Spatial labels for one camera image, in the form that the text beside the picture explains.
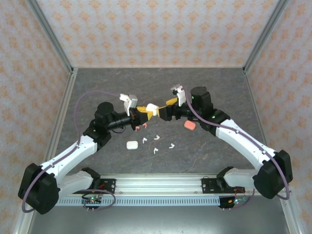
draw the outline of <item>dark gray countertop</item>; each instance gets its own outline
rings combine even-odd
[[[239,68],[105,68],[78,69],[77,78],[58,143],[57,154],[76,140],[73,123],[74,106],[85,92],[95,89],[114,93],[134,94],[139,105],[154,103],[163,106],[173,98],[170,88],[181,84],[191,90],[206,86],[215,108],[231,116],[246,132],[263,141],[252,99]],[[87,96],[78,113],[79,128],[84,131],[94,118],[97,106],[104,101],[113,103],[117,112],[123,102],[104,94]],[[128,127],[123,134],[112,133],[112,139],[93,156],[81,162],[71,172],[90,167],[100,174],[107,173],[208,173],[216,174],[227,166],[251,169],[251,164],[234,148],[202,130],[183,127],[186,119],[165,122],[153,117],[147,129],[134,132]],[[143,137],[148,141],[142,144]],[[127,150],[126,142],[137,140],[137,150]],[[154,155],[153,149],[159,151]]]

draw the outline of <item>pink eraser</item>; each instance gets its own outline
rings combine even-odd
[[[184,123],[184,127],[187,128],[187,129],[190,129],[192,131],[192,130],[195,129],[196,124],[194,122],[192,122],[192,121],[187,120]]]

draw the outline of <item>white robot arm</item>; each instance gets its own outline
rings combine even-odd
[[[227,114],[214,108],[206,87],[195,87],[191,90],[191,104],[185,102],[187,98],[185,98],[185,92],[181,92],[182,86],[176,85],[171,90],[177,97],[167,101],[166,106],[158,109],[157,114],[161,119],[170,121],[172,116],[176,119],[187,117],[190,121],[199,122],[205,131],[233,146],[254,166],[253,170],[227,167],[221,171],[217,175],[217,183],[221,189],[226,187],[256,188],[264,197],[273,198],[285,187],[282,175],[273,160],[282,171],[286,182],[292,181],[293,173],[288,153],[283,150],[276,152],[260,143],[242,130]]]
[[[157,110],[161,119],[170,121],[172,116],[175,116],[176,119],[187,117],[191,121],[198,121],[205,131],[233,146],[254,166],[255,169],[253,170],[228,167],[221,171],[217,175],[217,184],[221,189],[232,187],[256,188],[266,198],[273,198],[284,187],[284,183],[268,154],[276,160],[287,182],[289,183],[293,179],[289,155],[285,151],[276,152],[274,149],[261,144],[244,132],[227,114],[213,108],[210,94],[205,87],[196,87],[191,90],[192,107],[196,113],[204,119],[220,126],[231,127],[236,131],[215,127],[200,121],[185,102],[183,87],[177,85],[172,88],[172,91],[177,97],[167,101],[166,106]],[[22,179],[19,197],[24,199],[30,184],[40,172],[47,168],[45,173],[37,179],[33,188],[30,188],[29,195],[26,196],[26,202],[40,214],[50,211],[58,199],[64,196],[79,190],[97,189],[100,176],[90,168],[82,169],[71,176],[65,176],[86,157],[100,150],[110,140],[111,130],[123,128],[126,125],[131,125],[132,129],[135,130],[136,126],[147,122],[153,115],[153,111],[147,111],[145,107],[136,107],[137,98],[135,96],[121,94],[120,99],[125,102],[124,113],[116,113],[113,105],[109,102],[101,103],[95,112],[95,119],[80,137],[79,143],[75,142],[58,156],[40,166],[34,163],[29,165]],[[238,132],[244,133],[249,139],[237,134]],[[262,150],[255,146],[251,140],[261,145]],[[59,161],[75,147],[75,151]]]
[[[127,125],[135,130],[153,116],[153,112],[145,107],[136,107],[136,96],[121,94],[120,99],[125,102],[125,112],[117,113],[111,103],[101,103],[95,112],[95,119],[79,141],[40,166],[34,163],[29,165],[19,188],[19,198],[40,214],[45,214],[64,196],[88,188],[97,189],[100,175],[90,168],[65,176],[86,157],[100,150],[111,139],[111,130]]]

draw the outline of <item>orange patterned wallpaper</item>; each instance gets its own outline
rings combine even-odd
[[[248,73],[266,139],[292,157],[292,190],[312,230],[312,2],[292,0]]]
[[[278,0],[38,2],[76,67],[242,67]]]
[[[20,211],[25,167],[41,163],[68,74],[25,0],[0,1],[0,233]]]

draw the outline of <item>black cable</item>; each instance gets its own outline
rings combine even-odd
[[[112,130],[114,133],[117,133],[117,134],[121,134],[121,133],[124,133],[124,131],[126,131],[126,126],[124,126],[123,128],[123,131],[122,132],[116,132],[115,130]]]

